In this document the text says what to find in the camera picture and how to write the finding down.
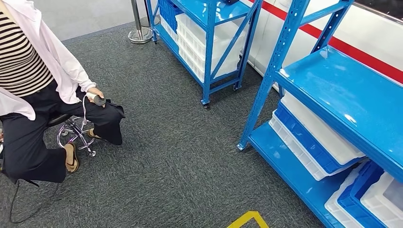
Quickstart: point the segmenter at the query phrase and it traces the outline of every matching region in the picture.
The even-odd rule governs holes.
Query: striped shirt
[[[0,87],[23,97],[52,80],[48,67],[21,28],[0,11]]]

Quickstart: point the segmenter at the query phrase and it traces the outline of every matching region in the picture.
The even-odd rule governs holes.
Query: black cable
[[[50,202],[50,200],[56,195],[56,192],[57,192],[58,188],[59,188],[59,183],[57,183],[56,189],[55,189],[55,191],[53,192],[53,194],[50,196],[49,201],[48,201],[47,203],[42,204],[42,205],[41,205],[34,213],[32,213],[30,216],[28,216],[27,218],[25,218],[25,219],[23,219],[23,220],[21,220],[21,221],[13,221],[12,218],[11,218],[11,215],[12,215],[12,210],[13,210],[13,207],[14,207],[14,201],[15,201],[15,198],[17,197],[17,193],[18,193],[18,190],[19,190],[19,180],[18,180],[18,181],[17,181],[17,189],[15,190],[14,197],[13,197],[13,199],[12,199],[12,201],[11,201],[11,208],[10,208],[10,217],[9,217],[9,221],[10,221],[11,223],[13,223],[13,224],[19,224],[19,223],[25,222],[25,221],[27,221],[28,219],[34,217],[34,215],[36,215],[36,214],[44,207],[44,205],[48,204],[48,203]]]

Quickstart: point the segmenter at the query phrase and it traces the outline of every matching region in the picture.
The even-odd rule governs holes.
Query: metal pole
[[[153,31],[150,28],[141,26],[136,0],[132,0],[132,7],[136,28],[129,33],[129,40],[135,44],[147,43],[153,37]]]
[[[148,10],[147,10],[147,0],[144,0],[144,5],[145,5],[145,11],[147,12],[147,19],[145,17],[141,18],[140,19],[141,25],[144,27],[150,27],[150,14],[148,13]],[[158,25],[160,22],[161,21],[160,21],[159,17],[156,16],[154,18],[154,25]]]

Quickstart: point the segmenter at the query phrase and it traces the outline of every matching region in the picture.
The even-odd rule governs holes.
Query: yellow floor marking
[[[240,228],[251,219],[255,219],[255,221],[259,224],[260,228],[269,228],[269,226],[263,220],[262,216],[260,216],[259,212],[252,210],[246,212],[244,215],[242,215],[239,219],[235,220],[227,228]]]

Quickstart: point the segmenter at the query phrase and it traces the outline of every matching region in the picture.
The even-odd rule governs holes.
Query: black stool seat
[[[47,127],[53,127],[64,123],[66,120],[70,119],[71,116],[72,115],[69,114],[52,113],[50,114],[50,120]]]

